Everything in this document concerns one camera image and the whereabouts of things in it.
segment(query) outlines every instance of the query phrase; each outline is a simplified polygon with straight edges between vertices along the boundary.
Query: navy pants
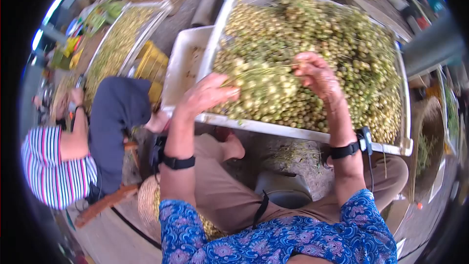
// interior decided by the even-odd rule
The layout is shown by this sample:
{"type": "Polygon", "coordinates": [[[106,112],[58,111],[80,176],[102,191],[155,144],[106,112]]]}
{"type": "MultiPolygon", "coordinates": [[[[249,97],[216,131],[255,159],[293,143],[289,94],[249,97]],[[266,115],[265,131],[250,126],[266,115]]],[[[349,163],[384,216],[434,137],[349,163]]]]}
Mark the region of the navy pants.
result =
{"type": "MultiPolygon", "coordinates": [[[[146,79],[108,77],[97,89],[91,108],[89,147],[97,165],[99,198],[119,189],[124,162],[123,134],[149,121],[150,86],[146,79]]],[[[96,196],[96,188],[93,189],[90,196],[96,196]]]]}

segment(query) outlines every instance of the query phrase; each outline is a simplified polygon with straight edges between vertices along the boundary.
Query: beige pants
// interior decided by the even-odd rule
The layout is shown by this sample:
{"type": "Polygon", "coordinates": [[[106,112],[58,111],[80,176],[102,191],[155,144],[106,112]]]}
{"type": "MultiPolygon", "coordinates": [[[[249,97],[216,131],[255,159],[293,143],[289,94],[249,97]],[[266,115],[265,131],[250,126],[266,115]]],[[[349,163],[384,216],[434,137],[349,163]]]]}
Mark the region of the beige pants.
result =
{"type": "MultiPolygon", "coordinates": [[[[218,141],[208,134],[196,136],[194,156],[197,210],[228,234],[251,226],[262,197],[223,169],[220,165],[223,151],[218,141]]],[[[365,165],[365,182],[369,187],[371,178],[367,161],[365,165]]],[[[382,211],[404,188],[408,176],[407,165],[399,156],[386,155],[385,171],[383,154],[376,153],[372,155],[372,166],[375,202],[378,210],[382,211]]],[[[269,202],[259,222],[295,215],[328,223],[339,222],[340,207],[335,192],[299,209],[286,209],[269,202]]]]}

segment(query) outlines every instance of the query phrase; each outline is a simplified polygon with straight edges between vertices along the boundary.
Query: straw hat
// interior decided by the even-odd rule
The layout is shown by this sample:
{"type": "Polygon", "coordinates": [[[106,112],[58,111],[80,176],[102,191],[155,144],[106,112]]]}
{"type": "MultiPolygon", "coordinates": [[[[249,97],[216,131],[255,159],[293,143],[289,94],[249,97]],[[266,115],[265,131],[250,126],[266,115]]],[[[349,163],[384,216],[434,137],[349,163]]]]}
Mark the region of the straw hat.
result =
{"type": "MultiPolygon", "coordinates": [[[[144,226],[147,228],[149,234],[158,242],[161,243],[161,225],[158,220],[160,213],[160,176],[150,176],[141,185],[138,191],[138,213],[142,219],[144,226]]],[[[203,230],[208,241],[213,241],[217,238],[224,237],[226,234],[216,228],[213,223],[202,215],[203,230]]]]}

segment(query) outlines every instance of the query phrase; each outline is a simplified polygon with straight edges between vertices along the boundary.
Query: tray of fruit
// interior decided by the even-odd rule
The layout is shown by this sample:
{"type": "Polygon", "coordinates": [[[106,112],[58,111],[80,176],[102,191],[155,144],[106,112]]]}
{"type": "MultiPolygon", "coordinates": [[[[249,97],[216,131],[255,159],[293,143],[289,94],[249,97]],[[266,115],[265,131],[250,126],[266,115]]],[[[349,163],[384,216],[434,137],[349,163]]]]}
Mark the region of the tray of fruit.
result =
{"type": "Polygon", "coordinates": [[[291,73],[313,51],[335,71],[355,129],[368,126],[373,150],[410,155],[407,77],[395,32],[355,7],[330,0],[226,0],[197,80],[226,73],[241,88],[198,121],[329,142],[323,101],[291,73]]]}

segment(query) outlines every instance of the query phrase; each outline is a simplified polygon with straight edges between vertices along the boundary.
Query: metal pole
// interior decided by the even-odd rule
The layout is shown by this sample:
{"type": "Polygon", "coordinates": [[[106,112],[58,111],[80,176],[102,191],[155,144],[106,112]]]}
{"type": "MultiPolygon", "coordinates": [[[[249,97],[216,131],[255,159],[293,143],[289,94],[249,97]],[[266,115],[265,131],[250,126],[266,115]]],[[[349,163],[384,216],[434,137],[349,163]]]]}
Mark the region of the metal pole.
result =
{"type": "Polygon", "coordinates": [[[464,41],[449,12],[420,32],[402,47],[402,58],[407,78],[419,75],[450,57],[461,55],[464,41]]]}
{"type": "Polygon", "coordinates": [[[52,24],[48,23],[47,25],[41,25],[40,29],[44,31],[44,35],[50,37],[51,39],[54,39],[62,45],[67,44],[67,36],[62,34],[59,30],[55,29],[52,24]]]}

